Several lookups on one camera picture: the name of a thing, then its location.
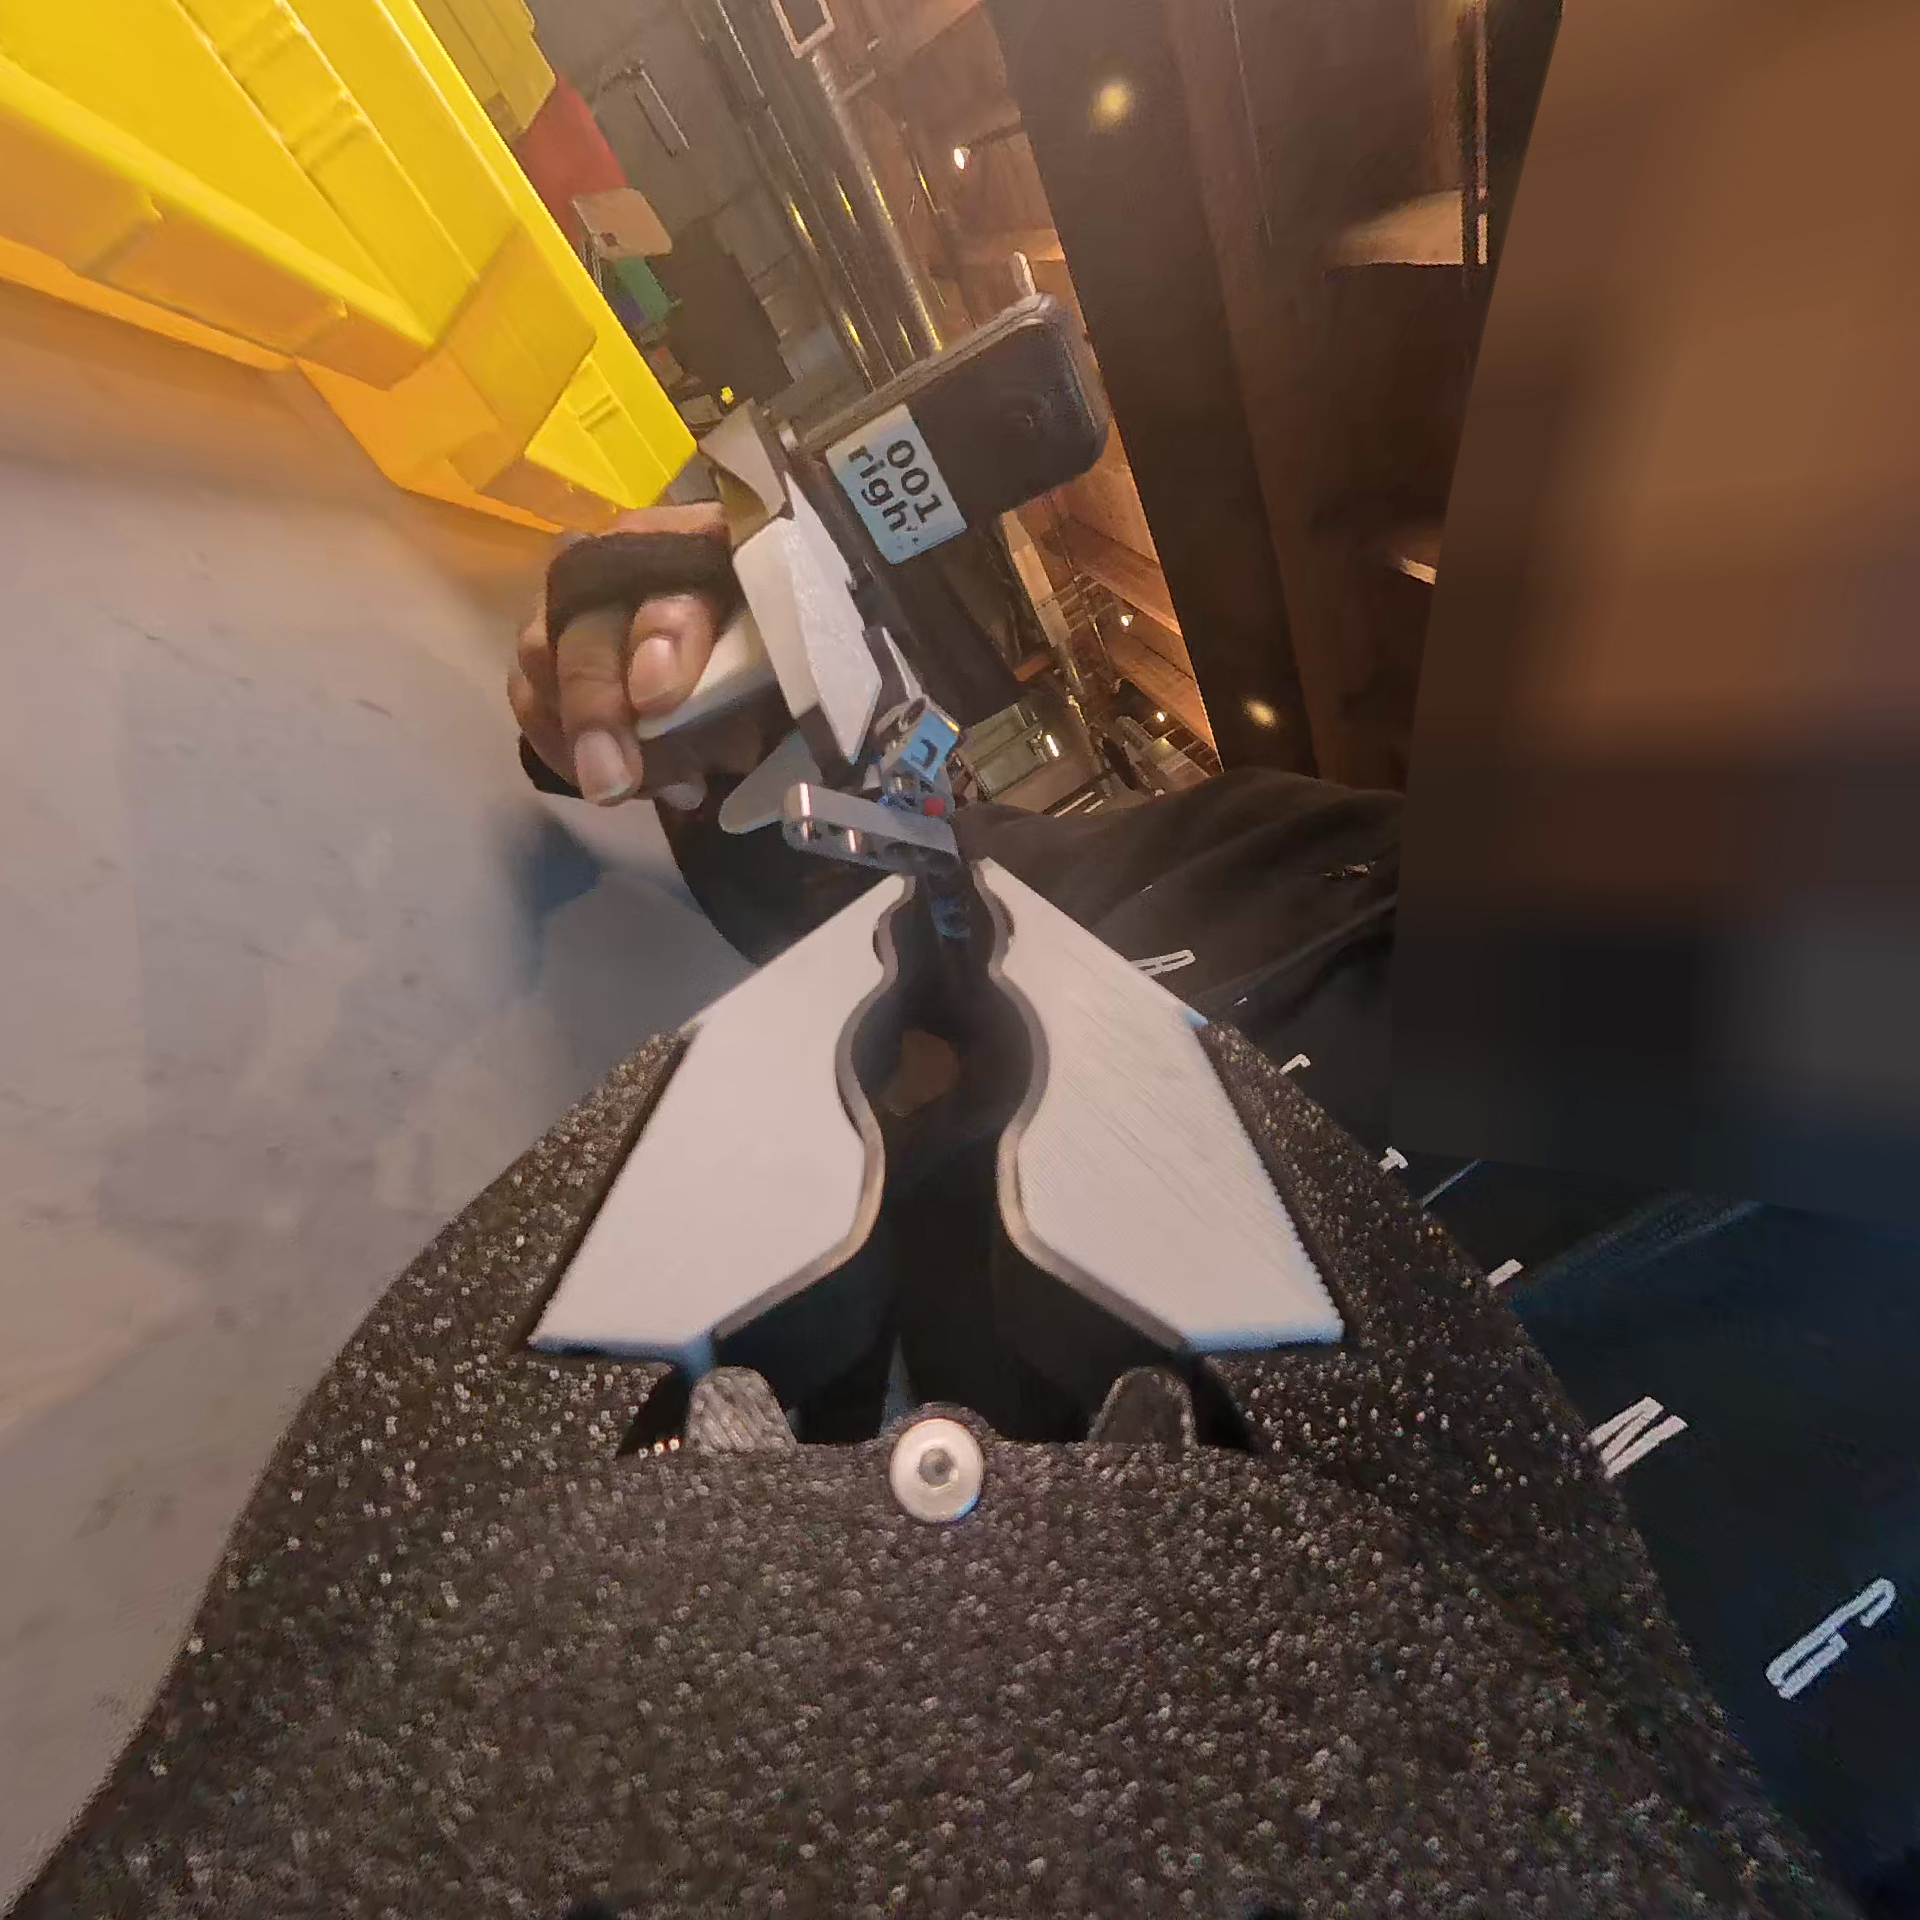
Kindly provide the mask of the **person's black hoodie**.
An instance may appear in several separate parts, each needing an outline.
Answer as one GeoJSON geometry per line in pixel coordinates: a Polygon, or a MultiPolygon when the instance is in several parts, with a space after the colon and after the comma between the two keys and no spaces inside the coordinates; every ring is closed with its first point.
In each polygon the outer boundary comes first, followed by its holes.
{"type": "MultiPolygon", "coordinates": [[[[1382,1151],[1401,811],[1252,771],[970,803],[958,838],[1382,1151]]],[[[1401,1182],[1572,1389],[1774,1804],[1862,1916],[1916,1916],[1916,1233],[1423,1154],[1401,1182]]]]}

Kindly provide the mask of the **red chair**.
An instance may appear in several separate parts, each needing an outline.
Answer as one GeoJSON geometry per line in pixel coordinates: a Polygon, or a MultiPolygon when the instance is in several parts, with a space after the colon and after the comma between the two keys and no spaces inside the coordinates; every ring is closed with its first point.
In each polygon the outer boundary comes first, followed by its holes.
{"type": "Polygon", "coordinates": [[[561,76],[511,146],[545,214],[572,242],[582,236],[576,199],[629,185],[589,102],[561,76]]]}

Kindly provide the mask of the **grey brick beam piece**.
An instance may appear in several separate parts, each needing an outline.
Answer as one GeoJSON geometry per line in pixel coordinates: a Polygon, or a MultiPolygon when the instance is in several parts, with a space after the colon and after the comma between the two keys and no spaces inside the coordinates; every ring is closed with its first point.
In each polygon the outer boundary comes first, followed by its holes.
{"type": "Polygon", "coordinates": [[[797,782],[782,797],[785,842],[815,859],[896,881],[877,919],[879,947],[910,982],[981,990],[990,977],[990,910],[948,819],[797,782]]]}

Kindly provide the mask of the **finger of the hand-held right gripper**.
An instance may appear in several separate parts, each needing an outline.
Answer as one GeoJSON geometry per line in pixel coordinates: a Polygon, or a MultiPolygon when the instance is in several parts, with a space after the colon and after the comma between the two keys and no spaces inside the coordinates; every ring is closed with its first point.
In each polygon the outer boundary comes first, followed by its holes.
{"type": "Polygon", "coordinates": [[[882,666],[848,562],[806,501],[791,501],[732,551],[732,573],[791,722],[823,771],[853,771],[879,711],[882,666]]]}

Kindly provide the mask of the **grey desk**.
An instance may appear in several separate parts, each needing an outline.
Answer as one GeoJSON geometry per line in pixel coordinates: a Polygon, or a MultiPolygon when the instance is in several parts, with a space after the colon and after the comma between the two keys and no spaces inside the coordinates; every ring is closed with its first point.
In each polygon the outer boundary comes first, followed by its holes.
{"type": "Polygon", "coordinates": [[[748,963],[516,763],[544,535],[293,373],[13,285],[1,348],[11,1902],[378,1295],[748,963]]]}

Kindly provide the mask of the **beige chair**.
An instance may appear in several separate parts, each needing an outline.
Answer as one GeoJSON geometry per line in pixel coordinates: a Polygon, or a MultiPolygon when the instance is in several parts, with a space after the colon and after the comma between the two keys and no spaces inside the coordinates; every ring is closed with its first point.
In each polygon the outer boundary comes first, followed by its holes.
{"type": "Polygon", "coordinates": [[[667,257],[674,238],[652,205],[633,186],[580,194],[572,212],[595,259],[652,263],[667,257]]]}

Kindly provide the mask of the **metal ventilation duct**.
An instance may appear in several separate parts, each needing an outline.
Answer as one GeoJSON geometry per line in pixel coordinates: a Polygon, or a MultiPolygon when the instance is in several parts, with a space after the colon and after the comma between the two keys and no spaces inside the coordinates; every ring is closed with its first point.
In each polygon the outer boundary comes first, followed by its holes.
{"type": "Polygon", "coordinates": [[[862,128],[859,4],[708,4],[715,61],[827,322],[870,385],[943,347],[943,317],[862,128]]]}

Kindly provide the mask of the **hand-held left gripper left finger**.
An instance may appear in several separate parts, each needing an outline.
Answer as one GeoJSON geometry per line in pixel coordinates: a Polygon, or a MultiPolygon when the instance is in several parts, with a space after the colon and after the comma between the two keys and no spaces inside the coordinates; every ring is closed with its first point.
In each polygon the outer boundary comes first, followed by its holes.
{"type": "Polygon", "coordinates": [[[530,1327],[544,1357],[748,1370],[803,1442],[886,1426],[886,1145],[859,1035],[898,989],[886,878],[685,1022],[658,1095],[530,1327]]]}

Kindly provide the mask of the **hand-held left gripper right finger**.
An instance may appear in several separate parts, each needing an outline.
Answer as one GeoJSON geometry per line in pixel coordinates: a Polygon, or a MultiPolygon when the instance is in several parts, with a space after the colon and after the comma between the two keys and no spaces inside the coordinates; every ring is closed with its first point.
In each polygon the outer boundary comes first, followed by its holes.
{"type": "Polygon", "coordinates": [[[1344,1317],[1210,1022],[1005,869],[974,869],[990,1011],[1018,1081],[993,1147],[968,1407],[998,1434],[1090,1434],[1109,1387],[1324,1357],[1344,1317]]]}

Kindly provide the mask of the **person's right hand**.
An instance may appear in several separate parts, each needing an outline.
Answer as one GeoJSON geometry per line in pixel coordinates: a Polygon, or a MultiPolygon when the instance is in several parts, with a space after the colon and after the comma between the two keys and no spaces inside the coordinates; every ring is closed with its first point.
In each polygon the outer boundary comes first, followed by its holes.
{"type": "Polygon", "coordinates": [[[684,573],[625,617],[590,611],[561,623],[536,601],[505,682],[523,745],[586,803],[698,811],[737,745],[693,730],[646,741],[640,724],[684,706],[729,617],[729,588],[684,573]]]}

